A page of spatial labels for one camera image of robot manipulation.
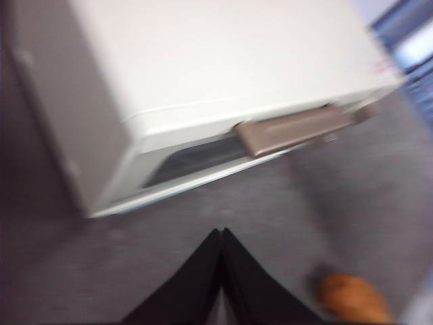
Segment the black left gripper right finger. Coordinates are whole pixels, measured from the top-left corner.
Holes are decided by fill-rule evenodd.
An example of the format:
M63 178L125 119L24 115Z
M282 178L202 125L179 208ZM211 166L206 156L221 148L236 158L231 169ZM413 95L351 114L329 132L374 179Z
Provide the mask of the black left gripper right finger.
M240 324L319 324L321 318L272 278L244 245L221 232L223 288Z

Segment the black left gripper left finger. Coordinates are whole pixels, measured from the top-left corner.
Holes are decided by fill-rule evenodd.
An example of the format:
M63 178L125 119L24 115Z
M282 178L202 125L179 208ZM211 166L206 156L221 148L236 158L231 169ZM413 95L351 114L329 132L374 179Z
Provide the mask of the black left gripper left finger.
M221 235L214 229L123 324L205 324L220 286Z

